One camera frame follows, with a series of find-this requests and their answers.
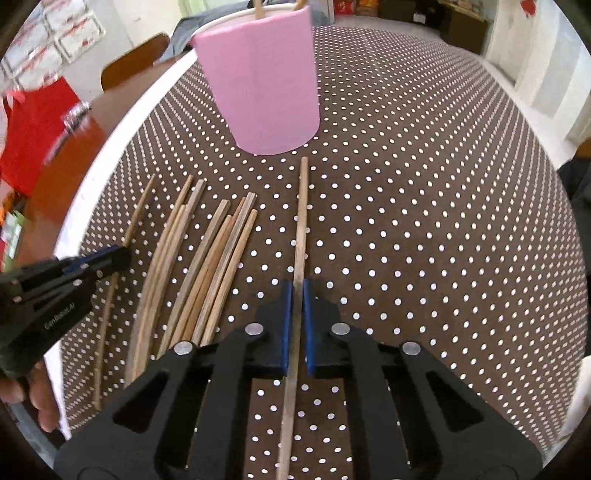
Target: wooden chair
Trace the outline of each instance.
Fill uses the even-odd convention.
[[[591,137],[579,145],[577,153],[574,156],[576,158],[588,158],[591,160]]]
[[[169,43],[170,37],[166,33],[161,33],[107,65],[100,76],[103,91],[117,87],[132,76],[151,67],[162,56]]]

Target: wooden chopstick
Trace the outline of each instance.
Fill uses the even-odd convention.
[[[220,259],[219,265],[217,266],[217,270],[215,275],[213,276],[212,283],[207,291],[207,296],[205,297],[205,301],[203,302],[203,308],[199,313],[199,318],[197,319],[197,326],[205,327],[207,319],[209,318],[209,314],[212,311],[213,303],[216,300],[217,292],[219,287],[222,283],[223,276],[226,273],[226,269],[228,268],[228,264],[230,263],[230,259],[232,258],[232,253],[236,248],[236,244],[238,243],[238,239],[240,237],[240,233],[246,224],[246,220],[252,207],[256,201],[256,195],[254,193],[249,193],[246,195],[246,200],[244,201],[244,205],[239,212],[236,212],[238,218],[234,227],[232,229],[232,233],[230,234],[230,238],[228,239],[228,243],[226,244],[226,248],[223,251],[222,257]],[[199,345],[200,338],[196,335],[196,331],[193,333],[193,337],[191,341],[195,345]]]
[[[131,245],[131,241],[133,240],[135,227],[137,226],[141,215],[145,212],[145,204],[148,201],[148,198],[152,196],[152,189],[154,188],[154,182],[156,180],[156,175],[152,175],[144,188],[144,192],[139,199],[138,206],[135,208],[133,215],[131,216],[131,220],[129,222],[129,226],[125,232],[125,237],[123,240],[123,246],[125,248],[129,248]],[[105,300],[105,307],[103,308],[103,315],[100,320],[99,325],[99,338],[97,340],[97,351],[96,351],[96,360],[95,360],[95,390],[93,392],[93,404],[97,410],[100,410],[100,384],[102,382],[102,371],[103,371],[103,358],[105,356],[105,342],[107,336],[107,328],[109,326],[109,319],[111,318],[111,308],[113,306],[113,301],[115,299],[115,291],[117,290],[117,285],[119,283],[119,272],[115,272],[111,275],[111,279],[109,280],[109,290],[107,291],[107,296]]]
[[[148,299],[148,307],[145,311],[145,316],[142,319],[142,333],[140,333],[138,349],[136,351],[136,371],[135,377],[140,376],[147,364],[148,357],[150,356],[150,344],[152,337],[154,336],[154,328],[156,321],[158,320],[160,307],[164,298],[164,293],[168,287],[168,279],[170,273],[176,262],[178,251],[184,240],[184,234],[187,231],[193,212],[199,202],[204,190],[206,182],[199,180],[195,185],[195,190],[191,194],[189,201],[186,205],[182,205],[178,211],[178,215],[175,220],[175,225],[172,233],[167,238],[168,250],[163,255],[163,261],[158,273],[158,278],[154,283],[154,288],[151,292],[150,298]]]
[[[187,297],[191,292],[191,287],[195,282],[195,278],[199,274],[199,269],[205,260],[207,251],[212,246],[212,242],[215,239],[218,230],[222,226],[224,216],[226,215],[226,212],[229,208],[230,201],[222,200],[220,205],[217,207],[216,212],[213,214],[211,221],[209,222],[209,226],[207,227],[205,235],[203,236],[203,240],[201,240],[199,248],[197,249],[197,252],[195,252],[191,266],[185,275],[181,289],[178,291],[177,298],[174,301],[174,306],[172,312],[170,313],[170,317],[168,317],[166,330],[162,336],[160,348],[158,349],[158,358],[163,356],[164,352],[166,352],[166,350],[170,347],[170,340],[173,337],[174,329],[177,326],[178,319],[181,315],[185,302],[187,301]]]
[[[174,330],[174,334],[172,340],[169,344],[169,347],[172,347],[175,343],[180,342],[181,340],[190,340],[191,334],[193,333],[193,328],[195,326],[195,322],[197,317],[191,318],[191,311],[193,309],[193,305],[195,304],[197,297],[199,296],[199,291],[203,285],[205,276],[207,274],[208,269],[213,268],[215,269],[215,265],[212,266],[212,262],[214,257],[216,256],[216,252],[220,248],[220,245],[225,245],[224,238],[227,239],[226,230],[229,230],[229,225],[232,222],[232,215],[228,215],[224,220],[222,226],[220,227],[215,240],[212,243],[209,252],[207,253],[207,257],[203,261],[203,265],[201,266],[201,270],[191,287],[191,292],[187,298],[187,301],[183,307],[183,311],[181,312],[180,317],[178,318],[177,326]],[[185,335],[185,331],[189,330],[190,333]]]
[[[244,198],[241,200],[240,205],[238,205],[238,208],[236,208],[236,212],[234,212],[234,215],[232,216],[232,220],[228,224],[228,229],[225,232],[224,239],[222,242],[220,242],[219,248],[215,252],[215,257],[214,259],[212,259],[212,262],[210,263],[210,268],[207,270],[206,279],[204,280],[201,286],[201,290],[199,290],[199,295],[196,297],[195,302],[193,304],[193,308],[191,309],[190,324],[192,327],[189,328],[189,326],[187,326],[187,328],[184,331],[183,339],[191,340],[195,345],[199,345],[203,331],[206,326],[207,318],[200,317],[201,310],[205,302],[205,298],[209,292],[209,288],[212,285],[213,277],[219,268],[220,259],[222,258],[222,254],[226,249],[228,239],[230,238],[230,234],[232,233],[232,229],[234,228],[234,225],[236,225],[238,216],[242,211],[244,200]]]
[[[257,214],[258,212],[256,210],[252,210],[251,214],[248,216],[246,226],[244,227],[244,230],[240,235],[240,240],[238,240],[238,244],[234,249],[232,258],[230,259],[228,269],[226,270],[226,273],[223,277],[222,285],[220,286],[220,289],[217,292],[216,301],[213,304],[212,312],[209,315],[209,319],[207,320],[205,332],[203,332],[203,337],[201,338],[201,346],[209,345],[213,340],[215,329],[219,322],[219,318],[222,314],[222,310],[226,303],[228,294],[230,293],[230,288],[232,287],[234,276],[236,275],[236,271],[238,270],[238,264],[240,263],[240,259],[242,258],[244,249],[246,248],[246,244],[248,243],[248,238],[251,236],[252,228],[255,225]]]
[[[255,0],[255,20],[265,18],[265,9],[262,7],[261,0]]]
[[[281,448],[277,480],[286,480],[290,470],[291,442],[296,414],[297,373],[300,363],[301,311],[303,306],[304,267],[306,264],[306,226],[308,217],[308,157],[301,159],[300,194],[295,233],[294,294],[291,311],[290,363],[285,377],[283,412],[281,416]]]
[[[140,333],[144,311],[150,299],[150,293],[153,288],[153,283],[156,280],[156,278],[158,278],[158,272],[160,270],[160,264],[162,262],[162,256],[168,236],[172,231],[175,218],[178,214],[178,211],[181,208],[181,205],[184,203],[185,197],[189,192],[189,188],[191,187],[192,182],[193,176],[189,175],[181,192],[178,194],[177,201],[175,202],[174,207],[170,212],[170,215],[168,216],[166,226],[164,227],[162,235],[160,235],[160,240],[158,241],[158,245],[156,246],[154,255],[152,256],[152,261],[150,262],[148,275],[146,276],[146,280],[142,288],[141,298],[139,300],[138,309],[135,315],[134,326],[131,330],[131,338],[129,339],[129,351],[127,353],[127,361],[125,364],[125,385],[129,385],[133,381],[132,378],[135,378],[135,369],[137,365],[136,352],[138,348],[139,339],[141,337]]]

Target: red bag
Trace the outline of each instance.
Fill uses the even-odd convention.
[[[12,108],[3,97],[8,118],[0,177],[17,192],[31,196],[47,154],[64,132],[63,115],[80,102],[66,80],[30,92],[14,92]]]

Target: pink cup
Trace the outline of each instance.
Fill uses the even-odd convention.
[[[256,155],[294,150],[318,131],[316,64],[309,8],[294,4],[228,15],[191,44],[236,144]]]

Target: chopstick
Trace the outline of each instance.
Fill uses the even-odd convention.
[[[141,298],[139,300],[138,309],[135,315],[134,327],[131,330],[131,338],[129,340],[129,351],[127,355],[127,362],[125,365],[125,385],[129,385],[137,377],[135,375],[135,370],[137,368],[136,355],[139,339],[143,337],[142,318],[147,307],[148,301],[150,299],[150,294],[153,289],[153,283],[158,277],[158,272],[160,271],[160,264],[162,262],[163,251],[167,243],[168,236],[170,235],[170,232],[174,227],[175,218],[177,217],[181,205],[184,203],[185,197],[189,192],[189,188],[191,187],[192,182],[193,176],[189,175],[187,181],[185,182],[185,185],[183,186],[183,189],[178,194],[177,201],[175,202],[174,207],[171,210],[170,215],[168,216],[166,226],[164,227],[164,231],[160,236],[160,240],[158,241],[158,245],[156,246],[154,255],[152,256],[152,261],[148,269],[148,275],[146,276],[146,280],[142,288]]]
[[[265,9],[262,7],[261,0],[255,0],[255,20],[265,18]]]
[[[191,339],[191,334],[193,333],[195,322],[197,321],[197,316],[191,318],[191,311],[193,309],[193,305],[195,305],[197,297],[199,296],[199,292],[201,290],[201,287],[203,286],[203,282],[207,274],[207,271],[210,268],[215,268],[215,265],[212,266],[212,263],[214,262],[213,259],[216,256],[217,251],[221,248],[223,249],[223,246],[220,247],[220,245],[225,245],[224,238],[227,239],[226,231],[229,230],[229,225],[231,221],[232,215],[228,215],[225,218],[219,231],[217,232],[212,246],[209,249],[209,252],[207,253],[207,257],[203,261],[201,270],[199,271],[199,274],[197,275],[197,278],[195,279],[195,282],[191,287],[191,291],[189,292],[187,301],[183,306],[183,311],[181,312],[181,315],[178,318],[177,326],[174,330],[172,340],[168,347],[172,347],[175,343],[180,342],[181,340]]]
[[[228,293],[230,293],[230,288],[232,286],[232,282],[234,281],[236,271],[238,270],[238,264],[240,263],[240,259],[242,258],[242,254],[244,253],[244,249],[246,248],[246,244],[248,243],[248,238],[250,237],[252,228],[255,225],[257,214],[258,212],[256,210],[252,210],[250,215],[248,216],[246,226],[244,227],[244,230],[240,235],[238,244],[234,250],[234,253],[232,254],[232,258],[230,259],[228,269],[226,270],[226,273],[223,277],[222,285],[220,286],[219,291],[217,292],[217,297],[213,304],[212,312],[209,315],[209,319],[207,320],[207,327],[205,328],[205,332],[203,333],[203,337],[201,338],[200,346],[209,345],[213,340],[213,335],[215,334],[217,323],[222,314],[222,310],[224,304],[226,303]]]
[[[168,348],[170,348],[170,340],[173,337],[174,330],[177,326],[178,319],[181,316],[183,311],[183,307],[185,302],[187,301],[187,297],[191,292],[191,287],[195,282],[197,275],[199,274],[199,269],[203,265],[203,261],[207,255],[209,248],[212,246],[212,243],[215,239],[215,236],[222,226],[224,216],[226,212],[230,208],[230,201],[229,200],[222,200],[220,205],[217,207],[216,212],[213,214],[211,221],[209,222],[209,226],[203,236],[203,240],[199,244],[199,248],[193,257],[191,262],[191,266],[189,266],[189,270],[185,275],[183,280],[183,284],[181,285],[181,289],[178,292],[177,298],[174,302],[174,306],[172,312],[170,313],[170,317],[168,318],[168,323],[166,325],[166,330],[162,336],[162,340],[160,342],[160,348],[158,350],[157,357],[160,358],[164,355],[164,352]]]
[[[291,311],[290,363],[285,377],[277,480],[286,480],[290,469],[291,442],[296,413],[297,373],[300,363],[301,311],[303,306],[304,267],[306,264],[306,226],[308,217],[308,157],[301,159],[300,194],[295,233],[294,294]]]
[[[212,258],[209,270],[207,271],[207,281],[203,282],[203,285],[201,286],[201,289],[199,290],[199,295],[196,297],[194,305],[191,308],[191,311],[190,311],[191,320],[189,322],[189,325],[187,325],[187,328],[184,331],[183,340],[191,340],[195,345],[199,345],[199,342],[200,342],[200,339],[201,339],[201,336],[203,333],[203,329],[205,328],[205,319],[201,319],[201,321],[198,322],[199,315],[200,315],[201,310],[203,308],[203,302],[205,301],[205,295],[207,295],[207,292],[209,291],[209,287],[211,286],[211,283],[212,283],[212,278],[215,275],[215,272],[217,271],[220,258],[222,257],[223,251],[226,248],[226,244],[228,243],[228,238],[230,237],[230,234],[232,233],[232,229],[234,228],[234,225],[236,224],[236,220],[238,220],[238,216],[240,215],[240,212],[242,211],[242,206],[244,205],[245,200],[246,200],[245,197],[243,197],[242,200],[240,200],[240,204],[238,204],[238,207],[236,208],[236,211],[234,212],[234,215],[232,216],[231,221],[228,223],[228,228],[225,231],[223,241],[220,242],[218,250],[216,250],[216,252],[214,253],[215,258]]]
[[[195,335],[197,335],[196,332],[199,332],[199,335],[201,335],[201,332],[203,331],[203,323],[198,322],[201,310],[203,309],[203,302],[205,301],[207,292],[211,287],[213,277],[215,276],[220,259],[226,248],[226,245],[228,244],[228,239],[230,238],[230,234],[232,233],[232,228],[234,227],[235,223],[236,216],[234,215],[230,218],[230,221],[226,225],[223,236],[215,251],[212,252],[212,256],[207,265],[205,275],[203,276],[203,281],[199,286],[199,292],[195,296],[193,304],[187,306],[190,308],[190,313],[189,321],[187,322],[187,326],[183,333],[183,340],[191,340],[195,345],[199,344],[198,340],[194,340]]]
[[[138,350],[136,351],[136,378],[144,372],[148,363],[150,344],[154,335],[156,320],[159,317],[164,293],[168,287],[168,279],[170,278],[170,273],[176,262],[178,251],[183,243],[184,234],[189,226],[197,202],[199,202],[199,199],[205,190],[205,183],[204,180],[199,180],[197,182],[189,201],[179,209],[173,231],[167,238],[168,250],[164,254],[158,277],[154,283],[150,298],[148,299],[149,303],[145,311],[145,316],[142,319],[142,332],[140,333]]]
[[[248,195],[246,195],[246,200],[244,201],[242,209],[239,212],[236,212],[235,214],[235,216],[238,216],[236,219],[236,223],[232,228],[232,233],[230,234],[230,238],[228,239],[226,248],[223,251],[222,257],[217,266],[217,270],[215,272],[215,275],[213,276],[212,284],[210,285],[209,290],[207,292],[207,296],[205,297],[205,301],[203,302],[203,308],[201,309],[201,312],[199,313],[199,318],[197,319],[197,326],[203,325],[204,327],[207,319],[209,318],[209,314],[212,311],[213,303],[215,302],[217,292],[223,280],[223,276],[226,272],[226,269],[228,268],[228,264],[230,263],[232,253],[236,248],[236,244],[238,243],[240,233],[242,232],[242,229],[246,224],[247,217],[250,214],[250,211],[252,210],[255,201],[256,195],[254,193],[249,193]],[[193,333],[191,341],[195,345],[198,345],[200,342],[200,338],[198,338],[196,333],[197,330]]]
[[[133,240],[133,235],[135,232],[135,227],[139,222],[139,218],[145,211],[145,204],[148,201],[148,197],[152,195],[152,189],[154,188],[154,182],[156,180],[156,175],[152,175],[144,188],[144,192],[139,199],[138,206],[135,208],[133,215],[131,216],[131,220],[129,222],[129,226],[125,232],[125,237],[123,240],[123,246],[125,248],[129,248],[131,245],[131,241]],[[102,382],[102,370],[103,370],[103,358],[105,356],[105,342],[106,342],[106,335],[107,335],[107,328],[109,326],[109,319],[111,318],[111,308],[113,305],[113,301],[115,299],[115,291],[117,290],[117,285],[119,284],[119,272],[115,272],[111,275],[111,280],[109,281],[109,290],[107,291],[107,296],[105,299],[105,307],[103,308],[103,315],[101,317],[100,325],[99,325],[99,339],[97,344],[97,351],[96,351],[96,360],[95,360],[95,390],[93,392],[93,404],[97,410],[100,410],[100,384]]]

